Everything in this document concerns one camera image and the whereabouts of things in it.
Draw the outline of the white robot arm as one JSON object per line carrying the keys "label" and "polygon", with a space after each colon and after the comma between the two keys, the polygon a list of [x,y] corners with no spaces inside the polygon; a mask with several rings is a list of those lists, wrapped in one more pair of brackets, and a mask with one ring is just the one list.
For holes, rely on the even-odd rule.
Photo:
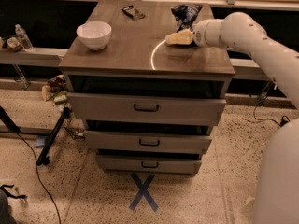
{"label": "white robot arm", "polygon": [[[251,16],[236,12],[200,21],[165,37],[167,44],[217,47],[244,53],[299,108],[299,53],[268,37]],[[299,224],[299,119],[283,125],[263,154],[252,224]]]}

